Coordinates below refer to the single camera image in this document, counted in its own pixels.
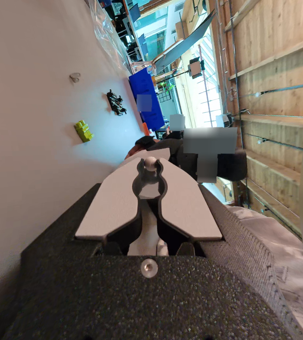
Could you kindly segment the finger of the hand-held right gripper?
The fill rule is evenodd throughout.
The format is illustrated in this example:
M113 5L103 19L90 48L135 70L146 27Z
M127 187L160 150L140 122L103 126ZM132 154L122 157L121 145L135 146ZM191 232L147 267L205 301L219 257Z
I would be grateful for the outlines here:
M170 148L157 149L152 151L141 150L126 159L126 163L132 162L134 159L145 160L148 157L154 157L155 159L164 158L169 160L170 158Z

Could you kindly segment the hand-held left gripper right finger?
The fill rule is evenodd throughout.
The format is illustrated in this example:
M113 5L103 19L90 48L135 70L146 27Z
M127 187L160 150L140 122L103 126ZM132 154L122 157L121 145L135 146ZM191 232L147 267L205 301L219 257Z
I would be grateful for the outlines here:
M221 240L222 233L196 180L164 158L158 164L162 220L190 240Z

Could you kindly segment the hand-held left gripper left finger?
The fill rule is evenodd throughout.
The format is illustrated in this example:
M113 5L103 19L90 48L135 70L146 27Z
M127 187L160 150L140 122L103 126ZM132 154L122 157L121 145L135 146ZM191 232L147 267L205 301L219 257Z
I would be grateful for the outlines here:
M103 180L75 233L76 239L107 240L112 232L137 216L138 198L133 182L140 174L140 163L144 167L144 161L137 157Z

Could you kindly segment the small white round lego piece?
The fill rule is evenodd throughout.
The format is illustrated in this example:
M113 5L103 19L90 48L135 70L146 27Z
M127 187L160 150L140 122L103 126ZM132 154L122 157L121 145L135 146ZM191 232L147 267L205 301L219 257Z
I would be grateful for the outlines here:
M157 174L160 171L158 159L153 156L148 156L144 159L144 170L149 173Z

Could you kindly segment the lime green lego legs piece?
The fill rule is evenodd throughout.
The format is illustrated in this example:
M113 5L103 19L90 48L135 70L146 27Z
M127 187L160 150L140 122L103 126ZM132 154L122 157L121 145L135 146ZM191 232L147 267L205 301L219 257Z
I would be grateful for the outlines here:
M88 124L84 120L78 121L74 128L83 143L89 142L93 139L94 134L89 130Z

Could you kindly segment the clear bag of lego pieces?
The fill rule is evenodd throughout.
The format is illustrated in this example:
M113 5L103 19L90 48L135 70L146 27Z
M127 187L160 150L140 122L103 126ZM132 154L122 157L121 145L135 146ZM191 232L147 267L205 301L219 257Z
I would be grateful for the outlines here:
M87 3L93 20L95 36L108 61L120 75L132 75L130 59L109 15L97 0L89 0Z

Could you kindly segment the black lego chassis piece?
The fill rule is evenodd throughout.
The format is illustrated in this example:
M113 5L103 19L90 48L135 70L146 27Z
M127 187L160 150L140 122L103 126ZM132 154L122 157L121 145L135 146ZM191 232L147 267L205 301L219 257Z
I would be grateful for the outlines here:
M109 92L107 92L107 99L109 102L109 105L111 107L111 110L117 115L122 116L124 114L127 114L127 109L123 107L123 99L121 96L117 96L112 89L110 89Z

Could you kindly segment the person's right hand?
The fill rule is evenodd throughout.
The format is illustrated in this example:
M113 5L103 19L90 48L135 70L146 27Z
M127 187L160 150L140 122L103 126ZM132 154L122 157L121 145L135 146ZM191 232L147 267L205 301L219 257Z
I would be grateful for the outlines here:
M153 136L143 136L135 142L135 145L129 150L125 159L128 159L139 151L148 149L149 147L155 145L157 142L159 142L159 140L153 138Z

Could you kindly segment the blue plastic bin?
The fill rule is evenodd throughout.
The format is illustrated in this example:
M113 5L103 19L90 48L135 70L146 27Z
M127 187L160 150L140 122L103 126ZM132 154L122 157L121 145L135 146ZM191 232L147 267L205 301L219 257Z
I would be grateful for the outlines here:
M144 68L129 77L130 87L136 100L137 110L149 130L157 131L164 126L164 119L151 75Z

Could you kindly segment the light mottled cloth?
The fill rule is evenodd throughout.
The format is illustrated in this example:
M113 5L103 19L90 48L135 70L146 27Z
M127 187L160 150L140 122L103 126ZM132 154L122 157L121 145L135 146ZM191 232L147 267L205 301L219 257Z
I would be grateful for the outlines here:
M272 252L279 287L303 328L303 243L271 216L238 207L227 208Z

